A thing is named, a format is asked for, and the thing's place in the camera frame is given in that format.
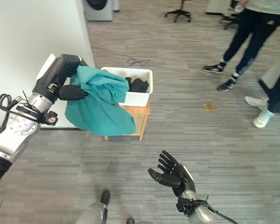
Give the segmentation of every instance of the washing machine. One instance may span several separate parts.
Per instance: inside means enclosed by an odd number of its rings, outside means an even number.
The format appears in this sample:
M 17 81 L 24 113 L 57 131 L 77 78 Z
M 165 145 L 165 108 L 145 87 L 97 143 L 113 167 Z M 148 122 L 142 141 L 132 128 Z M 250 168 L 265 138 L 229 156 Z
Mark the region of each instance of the washing machine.
M 113 0 L 83 0 L 87 21 L 112 21 Z

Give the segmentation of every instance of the black cable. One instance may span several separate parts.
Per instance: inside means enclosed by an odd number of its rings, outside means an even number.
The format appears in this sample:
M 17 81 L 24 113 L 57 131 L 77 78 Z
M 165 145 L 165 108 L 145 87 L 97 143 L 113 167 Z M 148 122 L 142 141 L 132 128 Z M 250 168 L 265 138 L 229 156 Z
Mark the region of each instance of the black cable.
M 9 105 L 11 103 L 11 96 L 8 94 L 2 94 L 0 96 L 0 105 L 3 104 L 3 101 L 7 99 L 7 105 Z M 6 112 L 4 120 L 2 122 L 1 128 L 0 128 L 0 133 L 3 132 L 6 128 L 7 122 L 8 122 L 8 118 L 9 118 L 9 112 Z
M 190 200 L 189 207 L 187 207 L 187 210 L 185 211 L 187 214 L 190 214 L 192 211 L 194 211 L 198 206 L 206 206 L 211 212 L 216 213 L 218 216 L 222 217 L 223 219 L 233 223 L 238 224 L 236 221 L 234 221 L 232 218 L 229 218 L 222 213 L 220 213 L 218 210 L 215 210 L 213 207 L 209 205 L 209 203 L 206 200 Z
M 134 57 L 132 57 L 132 56 L 124 55 L 124 54 L 118 53 L 118 52 L 116 52 L 116 51 L 107 49 L 107 48 L 93 47 L 93 49 L 107 50 L 107 51 L 110 51 L 110 52 L 112 52 L 112 53 L 114 53 L 114 54 L 116 54 L 116 55 L 123 56 L 123 57 L 128 57 L 128 59 L 126 60 L 126 63 L 128 64 L 128 65 L 126 66 L 126 68 L 129 67 L 129 66 L 131 66 L 131 65 L 138 64 L 138 63 L 140 63 L 140 66 L 144 66 L 144 65 L 146 65 L 147 63 L 150 62 L 150 59 L 148 59 L 148 60 L 138 60 L 138 59 L 136 59 L 136 58 L 134 58 Z
M 0 109 L 1 109 L 1 110 L 5 111 L 5 112 L 8 112 L 8 113 L 12 113 L 12 114 L 18 115 L 18 116 L 21 116 L 21 117 L 23 117 L 23 118 L 26 118 L 26 119 L 31 120 L 31 121 L 34 121 L 34 122 L 38 122 L 38 121 L 39 121 L 38 119 L 32 119 L 32 118 L 27 117 L 27 116 L 25 116 L 25 115 L 23 115 L 23 114 L 20 114 L 20 113 L 11 111 L 11 110 L 7 109 L 6 106 L 3 106 L 3 105 L 2 105 L 2 104 L 3 104 L 3 100 L 4 100 L 6 97 L 8 97 L 8 96 L 9 96 L 10 99 L 11 99 L 11 96 L 8 95 L 8 94 L 1 94 L 1 95 L 0 95 Z

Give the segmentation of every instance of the sneaker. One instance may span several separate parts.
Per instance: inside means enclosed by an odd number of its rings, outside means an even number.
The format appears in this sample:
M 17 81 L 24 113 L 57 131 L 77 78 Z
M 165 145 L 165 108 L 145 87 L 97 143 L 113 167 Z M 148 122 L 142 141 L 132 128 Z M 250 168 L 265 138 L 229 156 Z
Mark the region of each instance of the sneaker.
M 229 89 L 234 87 L 235 83 L 235 81 L 229 79 L 226 83 L 219 85 L 217 90 L 219 90 L 220 92 L 227 92 Z
M 135 220 L 133 218 L 128 218 L 126 224 L 135 224 Z
M 102 193 L 100 202 L 105 204 L 106 206 L 108 206 L 108 204 L 110 202 L 110 191 L 109 190 L 104 190 L 104 192 Z
M 222 74 L 223 69 L 218 68 L 218 64 L 211 65 L 211 66 L 204 66 L 203 71 L 216 73 L 216 74 Z
M 253 97 L 245 97 L 245 102 L 250 106 L 257 107 L 262 111 L 267 109 L 267 101 L 269 100 L 268 97 L 257 99 Z
M 261 112 L 258 117 L 254 119 L 253 125 L 258 128 L 263 128 L 273 116 L 274 114 L 267 109 Z

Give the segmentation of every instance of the white sneaker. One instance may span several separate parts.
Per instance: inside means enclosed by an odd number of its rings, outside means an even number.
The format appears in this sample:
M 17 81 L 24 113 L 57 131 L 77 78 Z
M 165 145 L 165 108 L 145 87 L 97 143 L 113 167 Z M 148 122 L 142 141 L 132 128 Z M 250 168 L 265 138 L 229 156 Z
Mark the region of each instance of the white sneaker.
M 255 106 L 262 111 L 267 109 L 268 100 L 269 100 L 268 97 L 261 98 L 261 99 L 257 99 L 253 97 L 245 97 L 245 102 L 247 104 L 249 104 L 250 106 Z
M 274 116 L 268 109 L 261 112 L 257 118 L 254 119 L 253 125 L 258 128 L 263 128 L 267 125 L 269 120 Z

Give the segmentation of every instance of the green towel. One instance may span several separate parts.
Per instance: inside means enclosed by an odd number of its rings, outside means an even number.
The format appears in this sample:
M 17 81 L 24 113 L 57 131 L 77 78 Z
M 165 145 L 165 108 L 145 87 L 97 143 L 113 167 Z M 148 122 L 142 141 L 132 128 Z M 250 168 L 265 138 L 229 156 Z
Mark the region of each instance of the green towel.
M 133 117 L 118 102 L 124 102 L 128 82 L 106 70 L 79 66 L 70 84 L 80 85 L 89 95 L 68 101 L 65 116 L 76 127 L 103 136 L 132 134 L 136 131 Z

